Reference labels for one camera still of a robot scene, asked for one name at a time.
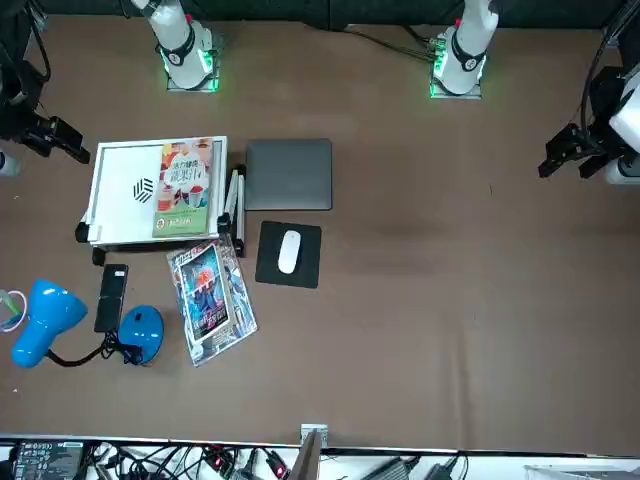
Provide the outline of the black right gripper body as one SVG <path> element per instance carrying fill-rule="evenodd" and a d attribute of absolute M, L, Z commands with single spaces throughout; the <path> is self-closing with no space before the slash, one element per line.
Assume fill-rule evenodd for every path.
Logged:
<path fill-rule="evenodd" d="M 1 139 L 17 143 L 46 142 L 48 119 L 24 102 L 1 103 Z"/>

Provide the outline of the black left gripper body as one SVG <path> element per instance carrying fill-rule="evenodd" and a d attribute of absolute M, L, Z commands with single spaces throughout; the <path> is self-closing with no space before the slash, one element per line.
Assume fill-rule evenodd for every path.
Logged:
<path fill-rule="evenodd" d="M 612 138 L 609 120 L 617 112 L 625 85 L 622 67 L 603 67 L 588 82 L 584 107 L 589 106 L 592 119 L 582 122 L 584 137 L 595 147 L 604 148 Z"/>

